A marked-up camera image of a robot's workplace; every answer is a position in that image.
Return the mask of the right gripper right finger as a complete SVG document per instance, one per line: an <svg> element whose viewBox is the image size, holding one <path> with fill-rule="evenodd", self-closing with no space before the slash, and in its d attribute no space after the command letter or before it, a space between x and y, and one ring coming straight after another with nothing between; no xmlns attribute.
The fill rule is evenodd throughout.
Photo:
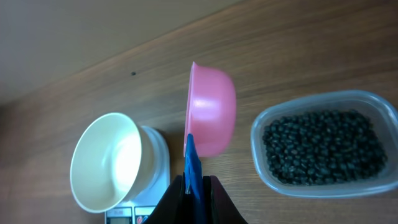
<svg viewBox="0 0 398 224"><path fill-rule="evenodd" d="M204 176L203 187L207 223L248 224L216 176Z"/></svg>

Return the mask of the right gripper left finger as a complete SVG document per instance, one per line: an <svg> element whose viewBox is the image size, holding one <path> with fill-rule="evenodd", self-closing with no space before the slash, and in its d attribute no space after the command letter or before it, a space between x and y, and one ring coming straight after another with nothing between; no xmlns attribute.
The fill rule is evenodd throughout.
<svg viewBox="0 0 398 224"><path fill-rule="evenodd" d="M190 198L185 194L185 174L183 174L176 176L144 224L188 223L190 223Z"/></svg>

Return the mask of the pink scoop blue handle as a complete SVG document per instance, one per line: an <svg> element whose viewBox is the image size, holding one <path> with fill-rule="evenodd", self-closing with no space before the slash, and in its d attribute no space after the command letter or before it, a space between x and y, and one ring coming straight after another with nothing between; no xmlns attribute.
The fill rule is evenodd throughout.
<svg viewBox="0 0 398 224"><path fill-rule="evenodd" d="M192 63L185 120L185 187L187 223L206 223L201 157L219 156L231 141L236 121L236 92L221 70Z"/></svg>

